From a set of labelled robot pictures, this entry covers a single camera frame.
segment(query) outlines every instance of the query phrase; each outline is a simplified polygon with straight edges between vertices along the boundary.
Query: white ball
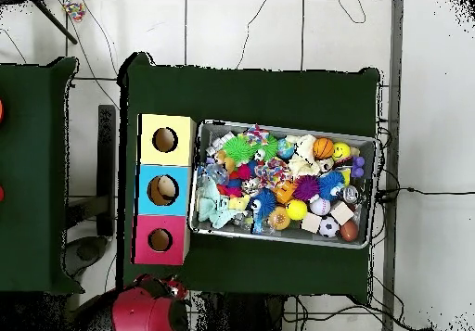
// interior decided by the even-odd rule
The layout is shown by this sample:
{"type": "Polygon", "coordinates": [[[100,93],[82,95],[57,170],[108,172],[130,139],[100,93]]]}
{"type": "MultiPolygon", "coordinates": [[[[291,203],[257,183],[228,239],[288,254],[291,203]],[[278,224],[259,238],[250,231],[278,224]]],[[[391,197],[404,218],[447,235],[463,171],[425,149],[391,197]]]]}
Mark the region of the white ball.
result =
{"type": "Polygon", "coordinates": [[[334,237],[337,235],[337,232],[340,230],[340,226],[337,222],[331,217],[325,217],[320,223],[320,228],[318,233],[323,237],[334,237]]]}
{"type": "Polygon", "coordinates": [[[330,212],[330,202],[320,197],[313,203],[310,203],[310,211],[315,215],[323,217],[330,212]]]}

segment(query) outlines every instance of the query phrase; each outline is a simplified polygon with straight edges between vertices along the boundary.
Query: blue box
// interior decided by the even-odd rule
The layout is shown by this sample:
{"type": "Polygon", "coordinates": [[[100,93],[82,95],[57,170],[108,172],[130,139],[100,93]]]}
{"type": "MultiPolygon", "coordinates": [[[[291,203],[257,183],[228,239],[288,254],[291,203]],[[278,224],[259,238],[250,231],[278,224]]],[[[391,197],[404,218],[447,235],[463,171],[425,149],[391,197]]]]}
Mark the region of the blue box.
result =
{"type": "Polygon", "coordinates": [[[184,166],[140,165],[138,182],[139,215],[181,215],[188,212],[191,168],[184,166]],[[178,196],[170,205],[158,206],[148,198],[148,184],[159,175],[168,175],[178,185],[178,196]]]}

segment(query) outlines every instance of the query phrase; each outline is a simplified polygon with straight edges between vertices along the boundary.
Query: dark green tablecloth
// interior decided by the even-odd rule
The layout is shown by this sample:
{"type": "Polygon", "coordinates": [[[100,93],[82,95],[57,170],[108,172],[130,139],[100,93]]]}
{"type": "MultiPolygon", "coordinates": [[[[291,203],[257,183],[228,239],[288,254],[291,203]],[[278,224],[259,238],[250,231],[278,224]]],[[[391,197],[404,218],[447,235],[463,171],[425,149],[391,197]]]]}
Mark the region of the dark green tablecloth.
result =
{"type": "Polygon", "coordinates": [[[0,65],[0,290],[80,292],[61,270],[65,99],[76,58],[0,65]]]}
{"type": "Polygon", "coordinates": [[[366,301],[368,248],[192,235],[182,267],[131,264],[136,116],[171,114],[189,116],[196,123],[204,119],[257,122],[374,137],[378,81],[375,69],[342,73],[173,68],[151,66],[143,53],[129,57],[119,75],[120,146],[126,146],[126,159],[120,160],[126,174],[119,175],[120,184],[126,186],[124,283],[142,273],[179,274],[194,290],[353,295],[366,301]]]}

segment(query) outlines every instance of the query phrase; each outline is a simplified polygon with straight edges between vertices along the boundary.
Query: yellow smiley ball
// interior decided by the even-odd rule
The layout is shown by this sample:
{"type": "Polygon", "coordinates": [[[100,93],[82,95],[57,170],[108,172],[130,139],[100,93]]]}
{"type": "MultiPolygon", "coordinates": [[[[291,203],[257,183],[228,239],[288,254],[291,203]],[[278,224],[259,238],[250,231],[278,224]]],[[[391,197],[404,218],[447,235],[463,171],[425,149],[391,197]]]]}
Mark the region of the yellow smiley ball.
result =
{"type": "Polygon", "coordinates": [[[333,155],[331,156],[335,162],[350,157],[350,146],[346,143],[337,142],[333,145],[333,155]]]}
{"type": "Polygon", "coordinates": [[[307,215],[307,205],[297,199],[291,200],[286,206],[287,215],[293,221],[301,221],[307,215]]]}

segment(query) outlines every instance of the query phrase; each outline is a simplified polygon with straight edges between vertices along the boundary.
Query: gray bin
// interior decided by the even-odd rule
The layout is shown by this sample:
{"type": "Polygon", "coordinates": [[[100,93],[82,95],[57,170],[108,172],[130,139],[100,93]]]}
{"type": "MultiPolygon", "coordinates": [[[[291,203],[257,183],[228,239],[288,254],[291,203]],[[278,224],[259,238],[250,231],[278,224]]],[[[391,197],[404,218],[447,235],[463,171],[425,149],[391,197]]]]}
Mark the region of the gray bin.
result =
{"type": "Polygon", "coordinates": [[[211,145],[212,141],[218,137],[223,137],[228,132],[233,134],[240,134],[250,128],[251,124],[229,122],[229,121],[215,121],[205,120],[199,124],[197,131],[197,139],[195,146],[194,165],[193,165],[193,182],[191,186],[191,198],[189,201],[188,226],[195,233],[206,235],[219,235],[226,237],[242,237],[254,238],[260,240],[270,241],[285,241],[290,243],[320,245],[327,247],[339,248],[363,248],[371,238],[371,226],[375,209],[375,195],[377,184],[377,168],[379,162],[379,149],[377,141],[371,137],[352,136],[348,134],[329,134],[317,131],[303,131],[298,129],[276,128],[273,126],[259,126],[270,132],[275,138],[279,139],[286,137],[288,134],[295,136],[303,136],[312,134],[315,137],[328,137],[333,142],[344,142],[349,146],[360,149],[360,155],[365,159],[364,175],[359,178],[358,187],[362,190],[364,201],[361,206],[359,233],[358,237],[353,242],[346,242],[340,237],[323,237],[311,232],[307,232],[300,228],[300,222],[292,221],[290,226],[282,231],[275,231],[272,234],[253,235],[245,232],[238,226],[232,223],[225,225],[221,229],[214,229],[210,222],[199,222],[198,213],[195,211],[196,207],[196,189],[197,189],[197,167],[198,162],[205,162],[206,148],[211,145]]]}

